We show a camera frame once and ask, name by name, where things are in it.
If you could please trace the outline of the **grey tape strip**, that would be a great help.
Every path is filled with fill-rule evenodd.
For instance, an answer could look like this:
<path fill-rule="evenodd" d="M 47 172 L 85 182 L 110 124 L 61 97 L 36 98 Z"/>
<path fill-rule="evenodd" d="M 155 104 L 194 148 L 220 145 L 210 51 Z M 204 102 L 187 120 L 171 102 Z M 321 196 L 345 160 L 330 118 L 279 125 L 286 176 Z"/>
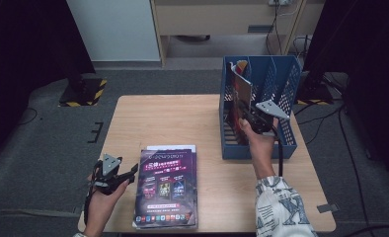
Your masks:
<path fill-rule="evenodd" d="M 328 211 L 336 212 L 340 210 L 340 208 L 335 203 L 326 203 L 326 204 L 318 205 L 317 209 L 320 213 L 324 213 Z"/>

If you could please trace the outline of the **blue file rack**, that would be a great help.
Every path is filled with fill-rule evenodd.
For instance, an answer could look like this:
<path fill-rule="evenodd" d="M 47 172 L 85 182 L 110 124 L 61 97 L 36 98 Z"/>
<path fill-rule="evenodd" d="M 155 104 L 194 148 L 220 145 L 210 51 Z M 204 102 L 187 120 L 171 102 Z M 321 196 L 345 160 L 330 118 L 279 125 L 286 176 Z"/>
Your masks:
<path fill-rule="evenodd" d="M 227 62 L 247 60 L 250 73 L 247 79 L 252 83 L 250 108 L 256 103 L 272 100 L 290 117 L 296 99 L 301 66 L 294 56 L 282 55 L 244 55 L 226 56 L 223 58 L 222 80 L 220 89 L 219 119 L 222 157 L 228 159 L 249 159 L 249 145 L 237 143 L 230 123 L 232 96 L 230 79 L 227 75 Z M 278 118 L 276 136 L 279 143 L 274 146 L 272 157 L 288 159 L 297 147 L 290 119 Z"/>

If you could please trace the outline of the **beige office desk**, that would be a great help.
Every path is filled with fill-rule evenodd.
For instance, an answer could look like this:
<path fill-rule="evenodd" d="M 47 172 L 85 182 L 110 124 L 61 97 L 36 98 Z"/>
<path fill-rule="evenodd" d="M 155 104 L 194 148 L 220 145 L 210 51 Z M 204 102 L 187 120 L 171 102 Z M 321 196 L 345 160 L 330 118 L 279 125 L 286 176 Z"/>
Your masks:
<path fill-rule="evenodd" d="M 299 36 L 312 35 L 326 0 L 150 0 L 160 60 L 173 36 L 249 35 L 249 25 L 272 25 L 265 42 L 271 54 L 287 54 Z"/>

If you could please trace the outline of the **white cabinet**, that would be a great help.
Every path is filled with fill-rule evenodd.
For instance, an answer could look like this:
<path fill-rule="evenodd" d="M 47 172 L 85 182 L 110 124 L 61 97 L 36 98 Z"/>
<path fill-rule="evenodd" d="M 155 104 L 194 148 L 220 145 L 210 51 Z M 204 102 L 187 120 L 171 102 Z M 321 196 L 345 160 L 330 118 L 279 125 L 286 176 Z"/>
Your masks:
<path fill-rule="evenodd" d="M 67 0 L 92 61 L 159 61 L 150 0 Z"/>

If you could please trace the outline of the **purple magazine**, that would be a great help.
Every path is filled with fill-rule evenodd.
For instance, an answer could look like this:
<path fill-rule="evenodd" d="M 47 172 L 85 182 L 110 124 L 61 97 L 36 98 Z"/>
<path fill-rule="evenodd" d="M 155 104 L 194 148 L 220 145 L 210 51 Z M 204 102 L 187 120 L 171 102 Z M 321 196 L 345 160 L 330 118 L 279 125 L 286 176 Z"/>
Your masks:
<path fill-rule="evenodd" d="M 196 156 L 191 149 L 142 150 L 136 229 L 196 228 Z"/>

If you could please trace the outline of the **black and red magazine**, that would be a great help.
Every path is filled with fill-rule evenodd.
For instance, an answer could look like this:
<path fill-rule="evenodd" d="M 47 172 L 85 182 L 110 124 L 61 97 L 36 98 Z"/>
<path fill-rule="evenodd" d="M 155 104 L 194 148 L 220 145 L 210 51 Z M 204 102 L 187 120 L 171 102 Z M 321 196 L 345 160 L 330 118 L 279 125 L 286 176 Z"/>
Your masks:
<path fill-rule="evenodd" d="M 241 129 L 239 119 L 244 117 L 244 112 L 250 109 L 252 83 L 247 79 L 249 62 L 238 60 L 227 62 L 227 75 L 230 79 L 230 92 L 232 96 L 232 108 L 230 109 L 230 123 L 234 130 L 237 143 L 247 145 L 247 136 Z"/>

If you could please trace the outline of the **person's left hand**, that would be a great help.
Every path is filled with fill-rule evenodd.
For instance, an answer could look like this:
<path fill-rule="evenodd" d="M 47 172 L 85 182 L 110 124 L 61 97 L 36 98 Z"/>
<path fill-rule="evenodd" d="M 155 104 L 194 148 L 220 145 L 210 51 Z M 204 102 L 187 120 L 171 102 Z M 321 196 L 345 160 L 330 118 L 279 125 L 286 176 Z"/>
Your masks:
<path fill-rule="evenodd" d="M 88 222 L 107 222 L 110 219 L 118 200 L 124 194 L 128 184 L 129 181 L 124 181 L 108 196 L 99 191 L 95 191 L 89 204 Z"/>

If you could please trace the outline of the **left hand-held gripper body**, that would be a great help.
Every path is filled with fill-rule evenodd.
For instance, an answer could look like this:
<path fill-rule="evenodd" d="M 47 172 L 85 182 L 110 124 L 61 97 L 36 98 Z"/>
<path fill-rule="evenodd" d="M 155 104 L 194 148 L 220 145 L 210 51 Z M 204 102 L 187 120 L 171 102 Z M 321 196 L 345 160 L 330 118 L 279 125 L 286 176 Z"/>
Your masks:
<path fill-rule="evenodd" d="M 104 159 L 99 160 L 95 165 L 95 170 L 92 175 L 92 185 L 102 194 L 111 195 L 119 186 L 117 180 L 128 179 L 126 173 L 121 175 L 117 173 L 120 164 L 121 157 L 116 158 L 105 153 Z"/>

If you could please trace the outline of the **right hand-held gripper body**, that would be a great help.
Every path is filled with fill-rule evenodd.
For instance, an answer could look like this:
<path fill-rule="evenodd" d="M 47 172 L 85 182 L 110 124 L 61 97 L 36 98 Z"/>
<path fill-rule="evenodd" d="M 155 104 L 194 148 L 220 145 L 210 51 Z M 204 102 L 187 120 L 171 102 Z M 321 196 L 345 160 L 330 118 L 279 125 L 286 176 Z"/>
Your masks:
<path fill-rule="evenodd" d="M 256 103 L 248 113 L 252 130 L 258 134 L 271 131 L 274 118 L 290 119 L 290 116 L 272 100 Z"/>

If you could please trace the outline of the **black curtain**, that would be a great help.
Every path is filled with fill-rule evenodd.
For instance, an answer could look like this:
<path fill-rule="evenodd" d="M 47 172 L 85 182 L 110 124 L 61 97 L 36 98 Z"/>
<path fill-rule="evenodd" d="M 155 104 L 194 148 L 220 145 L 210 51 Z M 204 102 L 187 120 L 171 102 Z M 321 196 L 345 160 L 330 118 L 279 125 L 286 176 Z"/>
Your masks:
<path fill-rule="evenodd" d="M 95 71 L 67 0 L 0 0 L 0 150 L 33 90 Z"/>
<path fill-rule="evenodd" d="M 326 72 L 349 76 L 351 113 L 389 171 L 389 0 L 326 0 L 304 70 L 307 92 Z"/>

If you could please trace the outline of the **person's right hand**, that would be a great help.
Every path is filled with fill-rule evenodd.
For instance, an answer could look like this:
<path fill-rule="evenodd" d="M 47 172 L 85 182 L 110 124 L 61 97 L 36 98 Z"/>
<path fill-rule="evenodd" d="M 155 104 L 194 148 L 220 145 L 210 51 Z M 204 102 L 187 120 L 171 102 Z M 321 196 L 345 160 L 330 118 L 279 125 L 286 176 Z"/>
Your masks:
<path fill-rule="evenodd" d="M 258 180 L 275 175 L 272 167 L 272 152 L 275 138 L 255 133 L 246 119 L 239 119 L 242 131 L 247 135 L 252 164 Z"/>

